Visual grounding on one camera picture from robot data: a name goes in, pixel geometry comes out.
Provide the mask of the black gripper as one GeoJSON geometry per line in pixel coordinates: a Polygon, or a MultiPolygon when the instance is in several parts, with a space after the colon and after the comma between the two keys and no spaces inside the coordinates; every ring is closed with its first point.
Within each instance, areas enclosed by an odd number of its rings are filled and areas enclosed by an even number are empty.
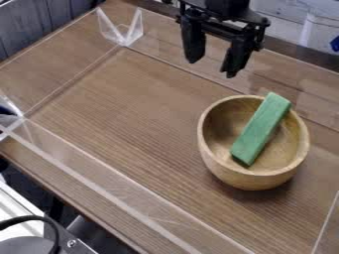
{"type": "Polygon", "coordinates": [[[245,67],[252,51],[262,48],[268,18],[250,8],[250,0],[178,0],[181,41],[189,64],[205,54],[205,33],[232,40],[220,72],[233,78],[245,67]]]}

